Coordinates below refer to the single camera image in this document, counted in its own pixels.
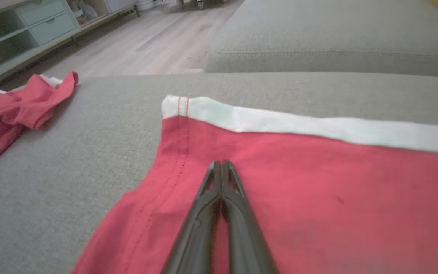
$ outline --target couch seam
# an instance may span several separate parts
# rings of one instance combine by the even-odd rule
[[[243,56],[254,56],[254,55],[264,55],[264,56],[309,56],[309,55],[360,55],[360,56],[405,56],[405,57],[415,57],[415,58],[438,58],[435,54],[414,54],[414,53],[389,53],[389,52],[356,52],[356,51],[285,51],[285,52],[271,52],[271,51],[245,51],[245,52],[226,52],[226,51],[213,51],[215,54],[222,55],[243,55]]]
[[[180,153],[180,145],[181,145],[181,142],[180,142],[180,131],[181,131],[181,127],[180,127],[180,99],[181,99],[181,97],[179,97],[179,102],[178,102],[178,111],[179,111],[179,112],[178,112],[178,113],[179,113],[179,115],[178,115],[178,119],[179,119],[179,120],[178,120],[178,125],[179,125],[178,132],[179,132],[179,133],[178,133],[178,145],[177,145],[177,151],[178,151],[177,159],[175,160],[175,163],[174,163],[174,165],[173,165],[172,172],[170,172],[169,177],[167,178],[167,180],[166,180],[165,183],[163,184],[163,187],[160,189],[160,191],[158,192],[158,194],[155,196],[154,199],[156,199],[157,197],[159,197],[160,194],[163,192],[163,190],[166,188],[168,182],[169,182],[170,179],[172,178],[172,175],[173,175],[173,173],[174,173],[174,171],[175,171],[175,167],[177,166],[177,163],[179,162],[179,159],[180,159],[180,155],[181,155],[181,153]],[[132,252],[131,252],[131,254],[129,255],[129,258],[127,259],[127,262],[126,262],[126,264],[125,264],[125,265],[126,265],[126,268],[125,268],[125,274],[128,273],[128,271],[129,271],[129,265],[131,264],[131,260],[132,260],[132,258],[133,258],[133,256],[134,256],[134,253],[135,253],[135,251],[136,251],[136,248],[137,248],[139,242],[141,241],[141,238],[143,237],[143,233],[144,233],[144,231],[148,228],[148,225],[149,225],[150,220],[151,220],[151,215],[153,215],[153,213],[155,212],[155,210],[157,210],[158,208],[160,208],[160,207],[163,205],[163,203],[162,203],[160,206],[156,207],[154,210],[152,210],[152,212],[148,215],[148,220],[147,220],[147,222],[146,222],[146,225],[143,227],[143,229],[141,229],[140,235],[139,235],[138,239],[136,240],[136,242],[133,244]],[[144,203],[143,206],[141,206],[140,210],[138,211],[137,216],[136,216],[136,219],[135,219],[135,222],[134,222],[134,224],[133,224],[133,226],[132,226],[132,231],[134,231],[134,229],[135,229],[135,227],[136,227],[136,223],[137,223],[138,220],[139,220],[138,217],[141,215],[141,213],[143,213],[143,210],[144,210],[144,208],[146,207],[147,204],[148,204],[148,202]]]

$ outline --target white trim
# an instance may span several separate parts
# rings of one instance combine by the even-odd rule
[[[48,77],[45,76],[43,74],[39,75],[45,82],[47,82],[47,84],[49,86],[51,86],[52,88],[56,88],[58,87],[61,83],[63,83],[64,80],[60,80],[59,78],[55,78],[55,77]]]
[[[207,97],[188,99],[169,95],[163,100],[162,114],[164,119],[177,115],[187,116],[186,113],[192,119],[233,132],[316,135],[354,144],[438,153],[438,125],[359,118],[313,118],[236,107],[222,104]]]

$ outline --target seam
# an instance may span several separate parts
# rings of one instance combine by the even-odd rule
[[[181,97],[179,97],[179,103],[178,103],[178,111],[179,111],[179,114],[180,114],[180,99],[181,99]],[[179,134],[178,134],[178,145],[177,145],[177,151],[178,151],[177,159],[175,160],[175,163],[174,163],[174,165],[173,165],[172,171],[170,172],[170,175],[168,176],[167,180],[166,180],[165,183],[163,184],[163,187],[160,189],[160,191],[158,192],[158,194],[155,196],[154,199],[156,199],[157,197],[160,196],[160,194],[162,194],[163,190],[165,189],[165,187],[167,186],[168,182],[169,182],[170,179],[172,178],[173,172],[175,171],[175,168],[177,167],[177,163],[179,162],[179,158],[180,158],[180,131],[181,131],[181,127],[180,127],[180,118],[179,118],[178,124],[179,124],[179,128],[178,128],[178,132],[179,132]],[[144,210],[144,208],[146,207],[146,205],[148,205],[149,201],[153,201],[154,199],[149,199],[146,203],[144,203],[143,206],[141,206],[140,210],[138,211],[137,215],[138,215],[138,216],[141,215],[141,213],[143,213],[143,210]],[[134,256],[134,253],[135,253],[135,251],[136,251],[136,248],[137,248],[139,242],[141,241],[141,237],[143,236],[143,232],[146,230],[146,228],[148,228],[148,225],[149,225],[150,220],[151,220],[151,215],[153,215],[153,213],[155,212],[155,210],[153,210],[153,211],[151,212],[151,214],[148,216],[148,221],[146,222],[146,225],[144,226],[143,229],[141,229],[141,232],[140,232],[140,235],[139,235],[138,239],[137,239],[136,242],[133,244],[132,251],[131,251],[131,253],[130,253],[130,255],[129,255],[129,258],[127,259],[127,262],[126,262],[126,264],[125,264],[125,265],[126,265],[126,267],[125,267],[125,274],[127,274],[128,271],[129,271],[129,265],[131,264],[131,260],[132,260],[132,258],[133,258],[133,256]],[[137,224],[137,222],[138,222],[138,220],[139,220],[139,217],[138,217],[138,216],[136,217],[135,222],[133,223],[133,226],[132,226],[132,232],[134,231],[134,229],[135,229],[135,227],[136,227],[136,224]]]
[[[178,182],[179,182],[179,180],[180,180],[180,176],[181,176],[182,173],[184,172],[185,165],[186,165],[186,162],[187,162],[187,159],[188,159],[188,146],[189,146],[189,138],[188,138],[188,136],[190,135],[189,119],[186,119],[186,123],[187,123],[187,125],[186,125],[186,127],[187,127],[187,140],[186,140],[186,149],[187,149],[187,153],[186,153],[185,156],[184,156],[184,161],[182,162],[182,167],[181,167],[181,169],[180,169],[179,174],[177,175],[177,180],[175,180],[175,183],[174,183],[173,186],[171,187],[172,190],[170,191],[170,193],[168,193],[168,196],[162,201],[162,203],[161,203],[158,207],[155,208],[155,210],[153,210],[153,212],[150,214],[150,216],[148,216],[148,221],[146,222],[146,225],[144,226],[144,229],[141,231],[140,237],[138,238],[136,244],[135,244],[134,247],[133,247],[132,255],[130,256],[130,260],[129,260],[129,262],[127,263],[127,268],[126,268],[126,272],[125,272],[125,273],[127,273],[128,268],[129,268],[129,264],[130,264],[130,262],[131,262],[131,258],[133,257],[134,252],[135,252],[135,250],[136,250],[136,248],[137,248],[139,242],[141,241],[141,238],[143,237],[143,232],[144,232],[146,229],[148,229],[148,227],[149,227],[150,224],[151,224],[151,216],[152,216],[152,215],[153,215],[153,214],[154,214],[154,213],[155,213],[160,207],[162,207],[162,206],[165,204],[165,202],[168,200],[168,198],[170,198],[170,196],[171,196],[172,193],[173,193],[173,189],[175,189],[175,187],[177,186],[177,184],[178,184]]]
[[[186,117],[188,117],[188,102],[189,102],[189,98],[187,98],[187,109],[186,109]]]
[[[336,51],[332,52],[327,51],[279,51],[279,52],[271,52],[271,51],[245,51],[245,52],[227,52],[227,51],[215,51],[213,52],[218,55],[244,55],[244,56],[255,56],[255,55],[264,55],[264,56],[332,56],[332,55],[360,55],[360,56],[404,56],[404,57],[414,57],[420,59],[427,58],[438,58],[438,55],[435,54],[414,54],[414,53],[389,53],[389,52],[356,52],[356,51]]]

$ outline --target wooden floor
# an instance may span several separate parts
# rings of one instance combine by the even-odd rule
[[[63,78],[74,70],[82,78],[113,75],[201,73],[207,50],[243,0],[193,2],[180,10],[172,3],[130,14],[92,31],[16,73],[1,89],[22,85],[33,73]]]

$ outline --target couch cushion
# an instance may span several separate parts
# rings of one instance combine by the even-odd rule
[[[205,71],[438,76],[438,9],[427,0],[246,0]]]
[[[92,231],[153,164],[168,94],[308,116],[438,124],[438,78],[225,73],[80,81],[43,131],[0,155],[0,274],[68,273]]]

